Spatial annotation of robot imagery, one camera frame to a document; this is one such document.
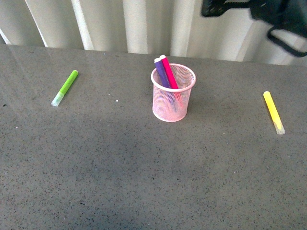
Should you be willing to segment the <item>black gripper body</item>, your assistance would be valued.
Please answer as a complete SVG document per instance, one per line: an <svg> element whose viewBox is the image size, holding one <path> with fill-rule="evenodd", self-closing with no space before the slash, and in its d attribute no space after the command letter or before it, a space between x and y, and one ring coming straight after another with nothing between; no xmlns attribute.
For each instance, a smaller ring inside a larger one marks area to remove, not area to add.
<svg viewBox="0 0 307 230"><path fill-rule="evenodd" d="M250 10L255 20L264 21L272 27L267 38L295 57L305 57L299 51L273 35L275 30L284 30L300 37L307 37L307 2L305 0L204 0L201 6L203 17L219 17L230 9Z"/></svg>

